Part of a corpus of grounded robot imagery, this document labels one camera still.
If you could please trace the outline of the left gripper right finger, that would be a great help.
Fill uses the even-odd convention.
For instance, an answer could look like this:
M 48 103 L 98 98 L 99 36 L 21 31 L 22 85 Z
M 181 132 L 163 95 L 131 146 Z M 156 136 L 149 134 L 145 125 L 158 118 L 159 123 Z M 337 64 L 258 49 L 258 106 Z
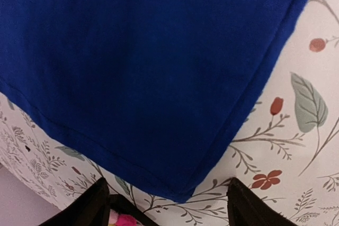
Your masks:
M 271 209 L 239 179 L 232 178 L 227 190 L 230 226 L 295 226 Z

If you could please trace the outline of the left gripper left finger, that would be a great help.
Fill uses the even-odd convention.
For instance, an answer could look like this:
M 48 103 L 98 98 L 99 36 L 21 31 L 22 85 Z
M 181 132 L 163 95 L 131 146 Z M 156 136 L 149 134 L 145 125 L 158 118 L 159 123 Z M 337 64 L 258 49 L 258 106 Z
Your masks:
M 105 178 L 98 179 L 70 206 L 44 226 L 103 226 L 109 224 L 110 194 Z

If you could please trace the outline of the blue printed t-shirt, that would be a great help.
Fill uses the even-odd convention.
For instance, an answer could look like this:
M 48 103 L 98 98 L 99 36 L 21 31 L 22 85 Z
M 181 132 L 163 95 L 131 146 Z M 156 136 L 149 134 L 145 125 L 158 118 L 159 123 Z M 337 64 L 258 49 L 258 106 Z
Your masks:
M 184 203 L 307 0 L 1 0 L 1 92 L 51 138 Z

